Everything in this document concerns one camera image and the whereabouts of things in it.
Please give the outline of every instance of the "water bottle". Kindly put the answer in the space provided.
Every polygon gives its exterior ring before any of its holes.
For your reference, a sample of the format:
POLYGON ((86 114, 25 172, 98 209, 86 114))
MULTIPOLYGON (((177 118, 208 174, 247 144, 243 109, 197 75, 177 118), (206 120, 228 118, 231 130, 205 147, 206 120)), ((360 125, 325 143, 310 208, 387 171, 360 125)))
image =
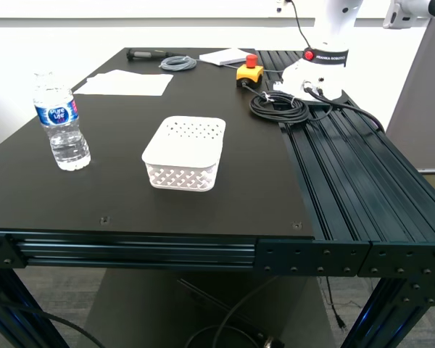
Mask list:
POLYGON ((87 141, 79 130, 73 93, 58 85, 51 72, 35 75, 34 105, 58 166, 63 170, 84 168, 91 157, 87 141))

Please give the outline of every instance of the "white paper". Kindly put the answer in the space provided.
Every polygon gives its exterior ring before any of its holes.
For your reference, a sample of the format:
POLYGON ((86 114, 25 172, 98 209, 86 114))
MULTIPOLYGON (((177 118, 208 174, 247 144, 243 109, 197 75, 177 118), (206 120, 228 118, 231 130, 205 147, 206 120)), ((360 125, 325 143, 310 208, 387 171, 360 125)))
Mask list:
POLYGON ((143 75, 113 70, 88 78, 75 94, 113 96, 162 96, 173 76, 171 74, 143 75))
POLYGON ((200 54, 200 60, 216 65, 233 64, 245 62, 247 55, 251 53, 242 51, 240 49, 225 49, 208 54, 200 54))

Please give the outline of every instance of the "bottle label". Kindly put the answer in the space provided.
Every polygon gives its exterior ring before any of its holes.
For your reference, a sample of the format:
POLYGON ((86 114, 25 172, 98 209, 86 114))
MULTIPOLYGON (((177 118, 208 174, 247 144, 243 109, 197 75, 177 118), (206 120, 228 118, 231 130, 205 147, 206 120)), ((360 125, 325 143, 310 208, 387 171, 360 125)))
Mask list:
POLYGON ((43 125, 64 125, 65 123, 77 120, 79 117, 78 108, 74 99, 67 104, 56 107, 36 107, 38 118, 43 125))

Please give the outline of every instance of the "red button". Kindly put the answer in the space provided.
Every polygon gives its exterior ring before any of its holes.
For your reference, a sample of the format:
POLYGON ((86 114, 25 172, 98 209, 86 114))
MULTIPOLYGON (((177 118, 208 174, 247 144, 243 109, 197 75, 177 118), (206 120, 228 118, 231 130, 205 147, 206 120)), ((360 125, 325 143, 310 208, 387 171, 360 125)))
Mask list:
POLYGON ((258 56, 256 54, 249 54, 246 56, 246 67, 256 67, 258 64, 258 56))
POLYGON ((311 51, 306 51, 304 53, 304 58, 306 58, 307 60, 312 60, 314 58, 314 53, 312 53, 311 51))

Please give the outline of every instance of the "white basket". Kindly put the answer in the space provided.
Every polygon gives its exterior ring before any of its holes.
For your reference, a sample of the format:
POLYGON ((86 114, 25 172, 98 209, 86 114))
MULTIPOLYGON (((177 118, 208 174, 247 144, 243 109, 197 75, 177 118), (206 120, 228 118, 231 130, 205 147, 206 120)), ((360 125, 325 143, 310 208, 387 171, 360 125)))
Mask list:
POLYGON ((166 118, 142 154, 150 184, 159 189, 212 189, 224 130, 225 121, 220 118, 166 118))

